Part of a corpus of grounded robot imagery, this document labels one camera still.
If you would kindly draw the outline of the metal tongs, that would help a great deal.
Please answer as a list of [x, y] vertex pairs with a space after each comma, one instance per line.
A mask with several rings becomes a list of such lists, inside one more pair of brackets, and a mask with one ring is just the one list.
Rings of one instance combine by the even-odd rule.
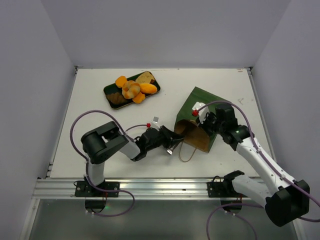
[[177, 146], [181, 143], [182, 140], [177, 140], [175, 141], [168, 149], [167, 149], [167, 153], [169, 155], [172, 155], [174, 150], [177, 148]]

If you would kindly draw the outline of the green brown paper bag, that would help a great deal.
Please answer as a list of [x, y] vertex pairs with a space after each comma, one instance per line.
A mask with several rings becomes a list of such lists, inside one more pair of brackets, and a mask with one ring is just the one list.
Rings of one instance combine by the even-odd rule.
[[207, 112], [216, 112], [216, 105], [204, 106], [214, 101], [223, 100], [222, 97], [194, 87], [176, 114], [174, 132], [184, 136], [183, 142], [185, 144], [204, 153], [209, 153], [217, 135], [215, 133], [208, 134], [200, 128], [200, 124], [205, 120]]

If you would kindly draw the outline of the long orange fake bread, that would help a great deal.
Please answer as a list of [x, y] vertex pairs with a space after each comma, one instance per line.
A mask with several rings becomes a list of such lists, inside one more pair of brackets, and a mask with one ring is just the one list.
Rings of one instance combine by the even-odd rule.
[[[116, 79], [115, 81], [115, 85], [118, 87], [118, 88], [121, 88], [121, 93], [122, 93], [122, 87], [124, 86], [124, 84], [127, 82], [127, 78], [125, 76], [120, 76], [119, 78]], [[142, 103], [144, 100], [145, 100], [146, 96], [145, 94], [143, 94], [141, 91], [138, 93], [138, 95], [132, 99], [129, 99], [129, 100], [132, 100], [134, 103], [136, 104], [140, 104]]]

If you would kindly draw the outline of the dark brown fake croissant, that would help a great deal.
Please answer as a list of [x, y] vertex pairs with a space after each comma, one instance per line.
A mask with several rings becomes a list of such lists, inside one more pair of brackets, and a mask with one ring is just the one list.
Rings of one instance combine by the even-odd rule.
[[119, 92], [107, 94], [106, 99], [114, 105], [122, 105], [128, 102]]

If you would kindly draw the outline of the pale twisted fake bread roll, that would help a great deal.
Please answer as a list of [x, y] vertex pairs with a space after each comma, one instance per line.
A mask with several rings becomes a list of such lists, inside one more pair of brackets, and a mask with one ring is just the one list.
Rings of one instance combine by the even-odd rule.
[[139, 92], [140, 84], [133, 80], [127, 81], [122, 87], [122, 95], [127, 100], [135, 98]]

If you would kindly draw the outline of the brown sliced fake bread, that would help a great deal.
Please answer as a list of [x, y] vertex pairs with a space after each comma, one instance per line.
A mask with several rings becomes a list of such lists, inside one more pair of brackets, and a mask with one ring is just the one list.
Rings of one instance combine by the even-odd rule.
[[142, 74], [140, 74], [135, 82], [139, 83], [139, 84], [152, 84], [155, 81], [155, 77], [149, 72], [149, 71], [145, 71]]

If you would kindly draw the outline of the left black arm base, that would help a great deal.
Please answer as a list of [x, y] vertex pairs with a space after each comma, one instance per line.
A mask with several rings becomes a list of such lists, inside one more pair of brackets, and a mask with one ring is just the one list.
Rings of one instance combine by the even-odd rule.
[[75, 197], [82, 198], [117, 198], [119, 196], [119, 192], [110, 192], [115, 191], [120, 188], [120, 183], [117, 181], [104, 181], [99, 184], [97, 187], [100, 189], [108, 190], [108, 192], [99, 191], [96, 188], [92, 187], [86, 180], [79, 180], [73, 183], [75, 186]]

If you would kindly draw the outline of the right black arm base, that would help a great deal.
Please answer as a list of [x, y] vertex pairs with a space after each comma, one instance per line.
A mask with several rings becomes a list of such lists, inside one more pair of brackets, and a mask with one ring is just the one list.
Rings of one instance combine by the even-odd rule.
[[206, 183], [207, 195], [209, 198], [237, 198], [241, 194], [236, 192], [232, 181], [245, 173], [236, 170], [227, 175], [220, 177], [216, 175], [211, 181]]

